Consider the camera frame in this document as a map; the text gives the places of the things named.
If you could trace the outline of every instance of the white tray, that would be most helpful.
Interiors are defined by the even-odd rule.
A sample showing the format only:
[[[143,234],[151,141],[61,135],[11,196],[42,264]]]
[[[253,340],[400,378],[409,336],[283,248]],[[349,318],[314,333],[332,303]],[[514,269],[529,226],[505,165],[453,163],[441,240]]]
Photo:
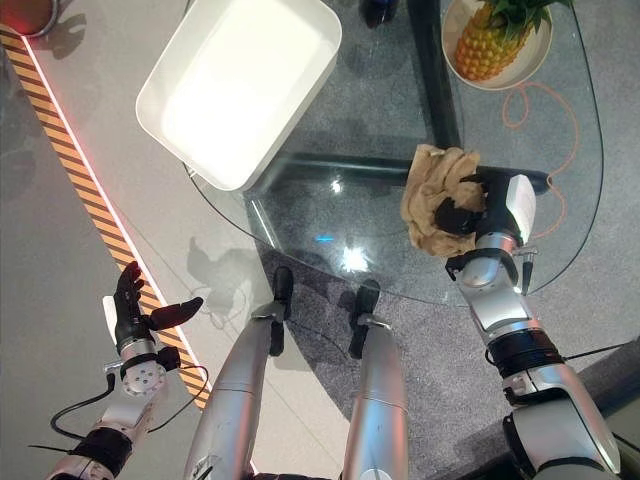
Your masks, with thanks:
[[[136,101],[142,128],[221,190],[249,188],[333,70],[320,0],[196,0]]]

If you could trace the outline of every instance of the glass tabletop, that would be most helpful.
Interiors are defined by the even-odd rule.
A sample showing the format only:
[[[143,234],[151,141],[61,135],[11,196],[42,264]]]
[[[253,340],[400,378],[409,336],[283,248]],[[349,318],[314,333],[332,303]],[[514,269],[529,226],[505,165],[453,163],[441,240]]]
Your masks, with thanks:
[[[551,49],[527,82],[486,92],[445,66],[439,35],[449,1],[400,1],[376,29],[359,2],[324,1],[343,28],[335,70],[250,190],[219,191],[191,173],[204,198],[238,228],[326,273],[463,305],[445,260],[413,248],[400,217],[416,145],[460,145],[479,152],[482,165],[553,174],[554,188],[537,198],[530,292],[553,281],[580,252],[602,185],[601,134],[573,10],[551,7]]]

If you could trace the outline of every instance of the floor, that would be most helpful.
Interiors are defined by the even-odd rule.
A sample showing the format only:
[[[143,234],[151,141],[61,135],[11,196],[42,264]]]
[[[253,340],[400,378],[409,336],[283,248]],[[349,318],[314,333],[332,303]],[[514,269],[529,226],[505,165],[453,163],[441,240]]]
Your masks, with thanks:
[[[246,312],[268,296],[261,263],[268,273],[285,260],[271,252],[258,255],[252,242],[229,230],[193,191],[182,167],[138,130],[135,94],[181,14],[179,5],[163,2],[160,9],[152,0],[140,3],[134,7],[124,0],[108,6],[69,2],[61,20],[67,33],[64,41],[52,36],[36,44],[36,53],[51,74],[52,87],[76,134],[88,153],[94,154],[96,173],[165,296],[172,301],[206,294],[207,328],[194,323],[186,332],[201,361],[215,366],[224,358],[220,352],[228,348]],[[123,16],[126,8],[130,15]],[[614,9],[584,0],[576,8],[602,121],[603,198],[580,257],[551,288],[532,297],[551,337],[567,354],[632,340],[640,332],[640,277],[634,261],[640,246],[629,240],[640,233],[640,224],[634,221],[640,207],[635,194],[640,173],[635,161],[635,125],[640,118],[640,99],[635,95],[640,54],[635,46],[640,34],[635,25],[640,21],[640,6],[621,0]],[[142,12],[160,10],[163,15],[154,18],[154,32],[132,33]],[[131,42],[130,49],[116,54],[108,48],[123,38]],[[69,75],[79,79],[73,89],[64,88]],[[48,417],[103,387],[98,372],[113,352],[97,299],[113,288],[117,269],[42,138],[35,117],[29,117],[10,69],[3,68],[2,82],[0,468],[3,477],[41,478],[55,454],[24,446],[31,442],[67,446],[47,429]],[[154,213],[158,211],[163,212],[162,219]],[[273,401],[263,410],[256,456],[266,469],[283,463],[300,467],[291,459],[298,457],[310,460],[297,471],[336,476],[346,435],[345,416],[350,413],[357,381],[357,364],[344,356],[352,286],[294,268],[296,324],[290,329],[300,355],[269,367]],[[382,297],[378,311],[395,319],[404,355],[411,404],[412,478],[454,478],[502,452],[505,445],[498,421],[508,408],[498,376],[479,361],[482,349],[467,311],[389,296]],[[74,339],[73,354],[51,355],[69,351],[68,338]],[[288,347],[296,349],[293,343]],[[582,359],[574,366],[582,370],[602,357]],[[625,393],[637,395],[638,365],[636,342],[587,368],[583,375],[606,406],[615,397],[612,392],[620,391],[616,386],[624,385]],[[323,388],[305,376],[309,368]],[[296,393],[291,385],[298,381],[320,391]],[[172,387],[176,397],[167,413],[186,398],[179,385]],[[301,428],[284,436],[289,438],[278,434],[282,418],[278,402],[295,413],[290,423]],[[24,405],[32,411],[28,420],[15,414]],[[69,425],[83,428],[98,411],[99,407],[83,412]],[[319,411],[327,416],[318,418]],[[196,422],[197,412],[189,409],[168,427],[170,432],[143,445],[121,478],[179,477],[182,462],[177,459],[184,458]],[[301,438],[310,438],[309,443],[298,442]]]

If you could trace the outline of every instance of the orange cable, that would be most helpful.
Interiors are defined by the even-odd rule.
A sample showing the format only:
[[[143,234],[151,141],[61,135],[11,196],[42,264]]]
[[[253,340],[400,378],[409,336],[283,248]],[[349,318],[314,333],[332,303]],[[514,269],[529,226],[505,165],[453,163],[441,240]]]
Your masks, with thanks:
[[[543,232],[537,233],[532,237],[533,239],[539,239],[539,238],[546,237],[547,235],[556,231],[558,227],[562,225],[562,223],[567,217],[567,211],[568,211],[567,199],[562,194],[562,191],[553,184],[553,178],[556,175],[559,175],[560,173],[564,172],[567,168],[569,168],[571,163],[575,160],[576,154],[578,152],[578,145],[580,143],[580,125],[578,123],[578,118],[575,112],[573,111],[573,108],[571,107],[569,102],[567,102],[564,99],[564,97],[562,97],[562,95],[560,95],[558,92],[553,90],[551,87],[544,85],[543,83],[525,82],[513,88],[512,90],[510,90],[504,99],[504,103],[502,104],[502,122],[504,123],[505,127],[510,128],[511,130],[517,130],[526,122],[529,116],[529,96],[527,95],[527,88],[529,87],[538,88],[543,92],[549,94],[556,102],[560,104],[560,106],[562,106],[562,108],[567,113],[567,116],[571,120],[571,123],[573,124],[573,129],[575,134],[573,146],[569,151],[569,153],[567,154],[567,156],[565,157],[564,161],[560,164],[560,166],[557,169],[553,170],[551,173],[549,173],[549,175],[547,175],[547,185],[549,186],[549,189],[551,190],[551,192],[558,198],[558,200],[560,200],[561,211],[560,211],[560,215],[556,219],[555,223],[553,223],[553,225],[551,225],[549,228],[547,228]],[[511,121],[511,119],[509,118],[509,106],[511,105],[511,100],[513,99],[513,96],[516,93],[519,93],[520,96],[522,97],[522,100],[524,102],[524,113],[522,114],[522,118],[520,118],[520,120],[514,122],[514,121]]]

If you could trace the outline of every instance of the crumpled cloth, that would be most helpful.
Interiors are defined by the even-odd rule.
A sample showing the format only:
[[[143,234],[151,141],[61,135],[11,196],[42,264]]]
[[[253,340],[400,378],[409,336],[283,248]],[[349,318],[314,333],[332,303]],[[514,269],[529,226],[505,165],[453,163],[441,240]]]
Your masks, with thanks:
[[[476,152],[418,145],[401,207],[414,247],[440,257],[462,255],[475,248],[475,234],[459,236],[440,230],[435,223],[435,211],[447,197],[451,197],[458,208],[473,212],[484,210],[482,186],[460,181],[475,173],[479,161],[480,155]]]

